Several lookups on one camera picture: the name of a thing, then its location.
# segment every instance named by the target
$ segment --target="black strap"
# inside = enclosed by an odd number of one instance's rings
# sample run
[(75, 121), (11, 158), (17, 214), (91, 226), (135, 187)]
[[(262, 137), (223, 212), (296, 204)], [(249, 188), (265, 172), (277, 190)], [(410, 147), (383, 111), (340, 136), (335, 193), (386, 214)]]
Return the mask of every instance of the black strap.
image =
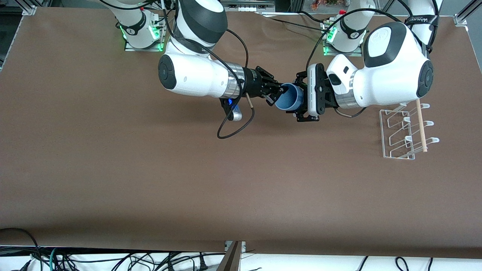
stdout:
[(354, 29), (348, 27), (347, 24), (345, 23), (345, 18), (341, 19), (340, 26), (341, 26), (341, 29), (343, 30), (343, 32), (345, 32), (347, 34), (347, 36), (350, 40), (357, 39), (360, 35), (362, 35), (365, 32), (365, 29), (366, 29), (366, 27), (365, 27), (361, 30), (354, 30)]
[(144, 12), (141, 12), (141, 14), (142, 14), (141, 20), (133, 26), (125, 26), (123, 24), (120, 24), (120, 27), (124, 29), (124, 32), (126, 32), (128, 35), (131, 35), (131, 36), (137, 35), (139, 30), (141, 30), (144, 27), (144, 25), (146, 25), (146, 14)]
[(410, 25), (431, 25), (439, 26), (439, 17), (437, 15), (413, 15), (405, 20), (405, 24)]

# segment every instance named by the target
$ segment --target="blue cup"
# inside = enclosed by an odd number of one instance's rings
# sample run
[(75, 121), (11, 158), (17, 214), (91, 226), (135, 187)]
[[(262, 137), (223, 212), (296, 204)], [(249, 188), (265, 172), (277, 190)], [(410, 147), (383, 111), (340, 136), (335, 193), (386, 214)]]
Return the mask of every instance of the blue cup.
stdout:
[(291, 83), (284, 83), (282, 86), (288, 86), (288, 91), (276, 101), (276, 107), (284, 111), (298, 109), (303, 104), (303, 90)]

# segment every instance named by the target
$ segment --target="white floor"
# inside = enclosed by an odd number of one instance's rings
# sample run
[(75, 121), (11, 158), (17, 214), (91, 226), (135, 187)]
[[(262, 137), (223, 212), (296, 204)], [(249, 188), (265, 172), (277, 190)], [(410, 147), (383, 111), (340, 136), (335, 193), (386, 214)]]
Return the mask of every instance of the white floor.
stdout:
[[(111, 258), (122, 258), (126, 254), (103, 254), (103, 255), (76, 255), (72, 259), (77, 260), (100, 260)], [(198, 255), (198, 253), (184, 253), (184, 255)], [(152, 254), (156, 262), (164, 259), (166, 253)], [(269, 254), (243, 254), (241, 260), (241, 271), (251, 271), (261, 268), (260, 271), (357, 271), (363, 257), (349, 256), (307, 256), (307, 255), (269, 255)], [(19, 270), (30, 257), (0, 257), (0, 271)], [(205, 261), (208, 266), (219, 264), (222, 256), (206, 256)], [(395, 265), (395, 257), (368, 257), (362, 271), (398, 271)], [(426, 271), (428, 258), (406, 257), (410, 271)], [(126, 271), (130, 261), (125, 261), (118, 271)], [(101, 263), (77, 263), (80, 271), (110, 271), (117, 261)], [(199, 259), (195, 259), (195, 264), (199, 268)], [(185, 261), (174, 265), (175, 271), (192, 270), (192, 261)], [(28, 271), (39, 271), (40, 263), (32, 261)], [(135, 265), (133, 271), (148, 271), (142, 265)], [(482, 271), (482, 260), (479, 259), (446, 259), (435, 258), (431, 271)]]

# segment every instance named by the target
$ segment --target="brown table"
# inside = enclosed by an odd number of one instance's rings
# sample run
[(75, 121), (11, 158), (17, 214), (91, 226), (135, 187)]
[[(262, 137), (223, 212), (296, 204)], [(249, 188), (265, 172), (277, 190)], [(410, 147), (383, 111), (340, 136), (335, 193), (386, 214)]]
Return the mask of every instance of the brown table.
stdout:
[[(228, 20), (249, 66), (279, 81), (304, 70), (319, 36), (253, 13)], [(451, 18), (422, 101), (441, 142), (415, 161), (382, 158), (377, 107), (296, 123), (257, 99), (253, 123), (218, 140), (219, 101), (164, 90), (161, 53), (124, 52), (114, 24), (109, 10), (24, 18), (0, 73), (0, 227), (51, 246), (219, 251), (246, 240), (258, 253), (482, 257), (482, 77)], [(244, 63), (229, 34), (215, 51)], [(331, 59), (320, 48), (312, 62)]]

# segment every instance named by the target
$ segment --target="teal cable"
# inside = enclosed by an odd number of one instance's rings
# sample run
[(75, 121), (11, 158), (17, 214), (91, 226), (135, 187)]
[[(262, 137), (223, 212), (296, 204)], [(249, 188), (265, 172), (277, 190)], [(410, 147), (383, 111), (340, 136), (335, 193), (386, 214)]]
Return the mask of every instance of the teal cable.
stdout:
[(54, 254), (56, 249), (57, 248), (52, 249), (52, 253), (50, 253), (50, 259), (49, 259), (50, 271), (54, 271)]

